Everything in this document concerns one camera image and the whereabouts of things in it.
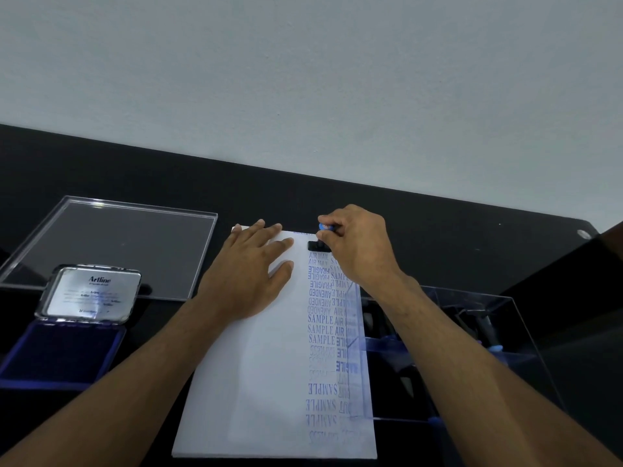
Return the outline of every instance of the forearm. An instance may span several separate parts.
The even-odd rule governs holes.
[[[151,340],[12,448],[0,466],[137,465],[225,328],[191,300]]]
[[[620,465],[454,324],[406,276],[373,294],[407,345],[466,464]]]

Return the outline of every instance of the person's left hand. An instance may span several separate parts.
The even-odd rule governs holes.
[[[294,240],[275,241],[280,224],[264,228],[259,220],[244,231],[234,226],[221,252],[201,278],[193,303],[218,311],[227,324],[266,308],[290,279],[294,262],[286,261],[269,277],[269,265],[288,250]]]

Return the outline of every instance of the stack of paper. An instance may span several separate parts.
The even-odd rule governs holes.
[[[294,245],[272,268],[293,260],[292,278],[266,310],[232,324],[209,350],[192,379],[173,456],[376,458],[368,366],[357,340],[359,288],[330,253],[307,250],[315,235],[275,239],[287,237]],[[358,315],[347,318],[348,311]]]

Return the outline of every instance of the wall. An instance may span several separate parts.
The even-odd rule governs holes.
[[[0,6],[0,123],[623,217],[622,0]]]

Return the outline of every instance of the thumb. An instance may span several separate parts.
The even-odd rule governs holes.
[[[331,248],[331,250],[333,250],[335,247],[339,246],[339,241],[340,241],[340,239],[342,239],[336,233],[334,233],[333,231],[329,231],[329,230],[318,231],[316,233],[316,236],[321,241],[326,242],[328,244],[328,246]]]
[[[285,284],[290,280],[292,276],[292,269],[294,268],[294,262],[291,260],[285,261],[283,264],[279,266],[277,270],[274,271],[272,276],[269,278],[269,291],[268,297],[270,301],[273,301],[279,292],[285,287]]]

